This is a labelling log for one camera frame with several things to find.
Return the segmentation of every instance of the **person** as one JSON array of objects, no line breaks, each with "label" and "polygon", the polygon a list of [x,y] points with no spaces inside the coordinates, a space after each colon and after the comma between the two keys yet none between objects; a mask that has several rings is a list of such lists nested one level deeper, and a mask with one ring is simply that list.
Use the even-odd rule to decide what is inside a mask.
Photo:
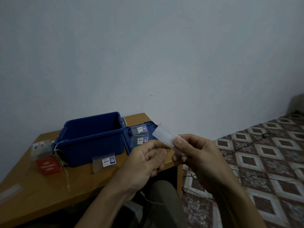
[{"label": "person", "polygon": [[[175,166],[186,164],[196,174],[203,188],[218,204],[222,226],[266,228],[262,216],[226,163],[214,141],[193,134],[181,134],[174,146],[182,154],[172,156]],[[135,147],[110,182],[79,220],[76,228],[111,227],[123,204],[141,190],[150,177],[164,168],[167,150],[159,140]],[[173,186],[157,181],[147,195],[148,209],[143,209],[142,227],[187,227],[181,201]]]}]

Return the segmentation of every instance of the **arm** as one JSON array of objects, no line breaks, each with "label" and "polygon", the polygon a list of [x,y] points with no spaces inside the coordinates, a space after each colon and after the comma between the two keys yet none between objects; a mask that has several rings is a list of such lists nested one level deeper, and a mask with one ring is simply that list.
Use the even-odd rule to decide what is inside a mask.
[{"label": "arm", "polygon": [[158,140],[135,147],[110,182],[86,210],[75,228],[109,228],[123,204],[145,186],[150,177],[164,168],[167,157]]},{"label": "arm", "polygon": [[175,165],[186,164],[219,208],[223,227],[266,228],[262,216],[238,182],[222,153],[211,140],[193,134],[174,140],[182,155],[174,155]]}]

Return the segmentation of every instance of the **patterned floor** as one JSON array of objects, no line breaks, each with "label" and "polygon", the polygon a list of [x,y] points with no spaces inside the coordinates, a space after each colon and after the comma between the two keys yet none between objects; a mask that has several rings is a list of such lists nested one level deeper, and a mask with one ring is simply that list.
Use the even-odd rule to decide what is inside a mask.
[{"label": "patterned floor", "polygon": [[[223,154],[232,153],[226,161],[268,227],[304,227],[304,115],[259,124],[219,138],[216,144]],[[183,174],[195,175],[187,166]],[[188,227],[222,227],[212,195],[196,177],[183,180]]]}]

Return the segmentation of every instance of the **wooden table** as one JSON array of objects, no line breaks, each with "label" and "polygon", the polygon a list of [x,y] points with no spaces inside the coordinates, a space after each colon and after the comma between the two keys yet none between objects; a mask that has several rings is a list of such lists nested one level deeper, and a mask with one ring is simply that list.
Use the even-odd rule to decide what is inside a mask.
[{"label": "wooden table", "polygon": [[[145,113],[127,116],[125,120],[128,126],[150,121]],[[60,130],[40,134],[35,142],[55,140],[59,132]],[[0,227],[14,227],[97,195],[128,156],[125,150],[123,154],[115,157],[116,168],[104,169],[96,174],[92,172],[92,163],[76,168],[67,167],[67,177],[65,170],[49,176],[41,175],[37,172],[35,163],[30,161],[30,152],[31,147],[0,185],[0,192],[15,184],[23,187],[20,193],[0,205]],[[171,160],[172,155],[173,151],[170,151],[165,162],[165,169],[174,166]],[[177,192],[180,197],[182,171],[182,166],[179,166]]]}]

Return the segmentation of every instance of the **forearm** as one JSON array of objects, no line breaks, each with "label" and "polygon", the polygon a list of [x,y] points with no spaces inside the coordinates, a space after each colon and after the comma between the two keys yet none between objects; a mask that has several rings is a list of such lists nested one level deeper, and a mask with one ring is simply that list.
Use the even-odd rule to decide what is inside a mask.
[{"label": "forearm", "polygon": [[127,197],[128,194],[122,192],[119,186],[109,182],[86,210],[75,228],[111,227]]},{"label": "forearm", "polygon": [[262,216],[238,182],[229,187],[216,187],[214,197],[223,227],[266,228]]}]

